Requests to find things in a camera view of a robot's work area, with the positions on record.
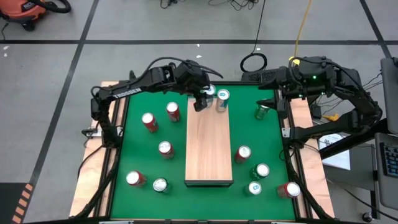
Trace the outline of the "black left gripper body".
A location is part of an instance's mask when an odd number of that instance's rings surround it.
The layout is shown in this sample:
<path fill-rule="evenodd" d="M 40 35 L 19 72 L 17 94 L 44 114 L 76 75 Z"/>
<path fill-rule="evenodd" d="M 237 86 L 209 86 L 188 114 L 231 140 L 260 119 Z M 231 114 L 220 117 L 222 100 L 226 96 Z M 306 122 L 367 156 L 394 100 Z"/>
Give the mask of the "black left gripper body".
<path fill-rule="evenodd" d="M 196 99 L 194 109 L 200 112 L 208 106 L 204 90 L 209 89 L 210 80 L 198 63 L 183 60 L 175 68 L 175 91 L 181 94 L 193 95 Z"/>

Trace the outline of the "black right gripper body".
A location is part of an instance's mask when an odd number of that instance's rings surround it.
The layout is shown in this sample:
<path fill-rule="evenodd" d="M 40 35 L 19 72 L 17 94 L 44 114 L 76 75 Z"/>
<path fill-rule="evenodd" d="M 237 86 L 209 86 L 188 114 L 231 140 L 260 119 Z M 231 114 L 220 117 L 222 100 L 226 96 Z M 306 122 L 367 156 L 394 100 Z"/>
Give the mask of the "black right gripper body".
<path fill-rule="evenodd" d="M 287 118 L 287 106 L 292 99 L 300 98 L 300 85 L 294 82 L 280 87 L 280 96 L 277 99 L 277 113 L 282 119 Z"/>

